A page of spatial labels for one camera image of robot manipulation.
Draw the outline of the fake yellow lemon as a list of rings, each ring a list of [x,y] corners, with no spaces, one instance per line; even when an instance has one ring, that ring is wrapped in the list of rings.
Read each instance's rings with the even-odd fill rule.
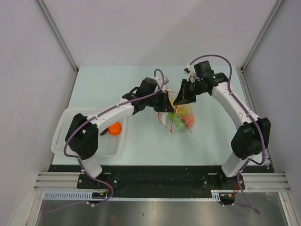
[[[190,108],[189,107],[185,107],[183,105],[178,105],[176,107],[176,114],[178,116],[184,116],[187,115],[190,112]]]

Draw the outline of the clear zip top bag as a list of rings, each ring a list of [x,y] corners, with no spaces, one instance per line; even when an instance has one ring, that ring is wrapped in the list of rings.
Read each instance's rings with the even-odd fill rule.
[[[167,89],[168,97],[174,108],[173,113],[158,113],[159,122],[170,132],[193,132],[195,115],[191,104],[173,105],[178,93]]]

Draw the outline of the fake orange fruit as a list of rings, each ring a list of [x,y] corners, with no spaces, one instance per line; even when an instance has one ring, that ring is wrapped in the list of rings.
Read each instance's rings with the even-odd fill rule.
[[[113,136],[118,136],[122,132],[122,125],[116,122],[108,127],[108,132]]]

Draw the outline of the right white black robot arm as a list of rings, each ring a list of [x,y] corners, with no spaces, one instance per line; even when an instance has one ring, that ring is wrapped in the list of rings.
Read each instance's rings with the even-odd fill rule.
[[[271,123],[268,118],[261,118],[250,110],[231,88],[230,79],[224,73],[215,73],[208,61],[188,64],[184,71],[188,77],[182,80],[173,104],[195,103],[198,95],[207,93],[224,108],[237,129],[230,144],[232,153],[221,166],[222,174],[217,177],[218,186],[228,189],[234,183],[233,176],[253,157],[261,154],[262,160],[258,164],[264,164]]]

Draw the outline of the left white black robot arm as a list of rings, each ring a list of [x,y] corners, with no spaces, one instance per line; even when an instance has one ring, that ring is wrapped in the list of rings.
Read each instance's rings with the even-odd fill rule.
[[[65,137],[63,153],[77,159],[82,170],[89,175],[87,182],[93,188],[101,187],[104,182],[103,169],[96,157],[101,132],[146,107],[152,107],[158,113],[174,112],[168,91],[165,90],[167,83],[166,79],[145,78],[140,86],[133,88],[102,112],[89,116],[78,113],[73,117]]]

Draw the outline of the fake green cucumber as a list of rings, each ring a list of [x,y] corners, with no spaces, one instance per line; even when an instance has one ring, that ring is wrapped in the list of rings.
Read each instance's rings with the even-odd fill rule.
[[[180,130],[186,129],[185,124],[184,124],[183,120],[181,119],[181,117],[177,116],[174,113],[169,113],[168,116],[169,116],[169,119],[170,119],[172,125],[175,126],[177,129],[180,129]]]

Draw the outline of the fake peach fruit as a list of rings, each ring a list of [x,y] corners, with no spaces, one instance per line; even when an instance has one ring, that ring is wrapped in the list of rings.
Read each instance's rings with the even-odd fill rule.
[[[187,128],[190,128],[194,125],[195,123],[195,116],[194,114],[192,113],[188,113],[188,114],[185,114],[183,117],[182,117],[182,120],[185,124],[185,127]]]

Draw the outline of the white perforated plastic basket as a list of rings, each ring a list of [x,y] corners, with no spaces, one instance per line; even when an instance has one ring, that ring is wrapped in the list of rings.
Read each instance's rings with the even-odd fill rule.
[[[84,116],[88,116],[99,111],[100,109],[97,108],[70,107],[65,109],[56,127],[52,139],[51,151],[55,154],[63,153],[65,137],[72,119],[76,114],[81,113]],[[123,151],[123,144],[127,134],[127,118],[120,120],[119,123],[122,126],[122,130],[119,135],[114,136],[107,132],[103,136],[98,137],[98,149],[96,151],[96,155],[99,157],[114,157]]]

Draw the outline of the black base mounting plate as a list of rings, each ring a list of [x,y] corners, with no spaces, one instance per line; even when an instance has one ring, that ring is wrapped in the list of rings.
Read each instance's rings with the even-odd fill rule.
[[[79,166],[51,165],[51,173],[77,173],[78,190],[95,190],[97,197],[198,199],[209,198],[212,190],[246,189],[252,176],[272,173],[270,169],[248,166],[239,177],[223,178],[221,168],[212,166],[105,166],[97,181],[80,171]]]

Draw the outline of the aluminium frame rail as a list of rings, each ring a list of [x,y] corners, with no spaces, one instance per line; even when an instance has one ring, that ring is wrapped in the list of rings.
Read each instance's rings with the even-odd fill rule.
[[[41,172],[34,189],[44,191],[71,191],[77,189],[78,172]]]

